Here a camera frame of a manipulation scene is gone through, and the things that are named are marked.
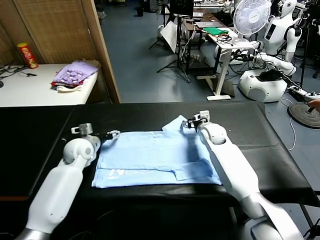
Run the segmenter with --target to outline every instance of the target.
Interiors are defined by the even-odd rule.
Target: green object
[[[203,30],[205,30],[207,33],[211,35],[222,35],[222,34],[228,34],[228,30],[220,30],[219,28],[216,27],[206,27]]]

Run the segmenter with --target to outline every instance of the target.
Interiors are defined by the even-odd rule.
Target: round black base
[[[304,103],[291,104],[287,111],[297,123],[311,129],[320,129],[320,113],[315,109],[308,112],[310,107]]]

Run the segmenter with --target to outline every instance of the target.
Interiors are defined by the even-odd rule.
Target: person's hand
[[[320,99],[310,101],[308,106],[315,108],[320,113]]]

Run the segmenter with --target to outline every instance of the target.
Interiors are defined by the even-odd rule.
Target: purple cloth
[[[97,71],[97,67],[92,66],[86,62],[74,61],[73,63],[65,66],[60,72],[58,72],[52,82],[52,85],[76,87],[82,85],[86,78],[96,73]]]

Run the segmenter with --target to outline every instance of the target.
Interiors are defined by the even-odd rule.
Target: fan grille
[[[268,0],[243,0],[234,12],[235,29],[243,35],[257,33],[268,22],[270,7]]]

